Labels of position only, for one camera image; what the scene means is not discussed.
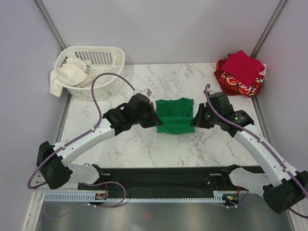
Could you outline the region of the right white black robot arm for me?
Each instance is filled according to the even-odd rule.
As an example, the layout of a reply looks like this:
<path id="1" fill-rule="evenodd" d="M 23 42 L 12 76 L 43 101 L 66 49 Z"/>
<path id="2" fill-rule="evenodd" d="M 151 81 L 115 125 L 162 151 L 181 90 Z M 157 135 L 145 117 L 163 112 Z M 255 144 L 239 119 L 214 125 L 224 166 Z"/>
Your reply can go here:
<path id="1" fill-rule="evenodd" d="M 253 119 L 243 110 L 234 111 L 223 92 L 204 92 L 207 102 L 201 103 L 191 125 L 210 129 L 214 126 L 236 139 L 257 161 L 264 175 L 245 170 L 238 165 L 229 166 L 220 177 L 221 186 L 245 188 L 261 196 L 268 207 L 281 214 L 286 210 L 307 219 L 292 209 L 308 196 L 308 172 L 299 172 L 290 165 L 261 135 Z"/>

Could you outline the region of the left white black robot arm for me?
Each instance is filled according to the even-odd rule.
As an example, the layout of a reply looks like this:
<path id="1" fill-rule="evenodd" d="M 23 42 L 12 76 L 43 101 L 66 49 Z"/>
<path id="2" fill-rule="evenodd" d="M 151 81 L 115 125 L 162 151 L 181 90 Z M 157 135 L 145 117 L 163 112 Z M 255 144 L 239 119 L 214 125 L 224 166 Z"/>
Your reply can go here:
<path id="1" fill-rule="evenodd" d="M 152 128 L 162 125 L 150 99 L 140 93 L 133 95 L 128 103 L 100 114 L 93 127 L 54 145 L 44 142 L 39 146 L 37 167 L 51 190 L 58 189 L 75 178 L 72 162 L 102 141 L 111 139 L 134 125 Z"/>

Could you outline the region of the white cream t-shirt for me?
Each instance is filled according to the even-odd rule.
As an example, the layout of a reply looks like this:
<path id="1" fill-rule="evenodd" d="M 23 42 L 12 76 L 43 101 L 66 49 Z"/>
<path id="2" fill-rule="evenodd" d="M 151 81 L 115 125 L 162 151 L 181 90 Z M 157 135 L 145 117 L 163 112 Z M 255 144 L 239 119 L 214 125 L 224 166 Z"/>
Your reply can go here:
<path id="1" fill-rule="evenodd" d="M 70 57 L 62 67 L 54 68 L 49 77 L 50 94 L 60 97 L 64 86 L 83 87 L 90 84 L 86 63 L 77 57 Z"/>

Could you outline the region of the green t-shirt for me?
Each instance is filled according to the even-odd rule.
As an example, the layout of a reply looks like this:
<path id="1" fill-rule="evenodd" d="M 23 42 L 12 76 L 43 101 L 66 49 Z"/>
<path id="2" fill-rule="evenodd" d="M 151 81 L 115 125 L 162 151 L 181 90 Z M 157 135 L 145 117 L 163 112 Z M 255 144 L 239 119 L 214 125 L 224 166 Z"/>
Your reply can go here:
<path id="1" fill-rule="evenodd" d="M 162 125 L 157 126 L 158 133 L 181 135 L 195 132 L 191 125 L 193 99 L 157 100 L 155 103 L 157 116 L 162 121 Z"/>

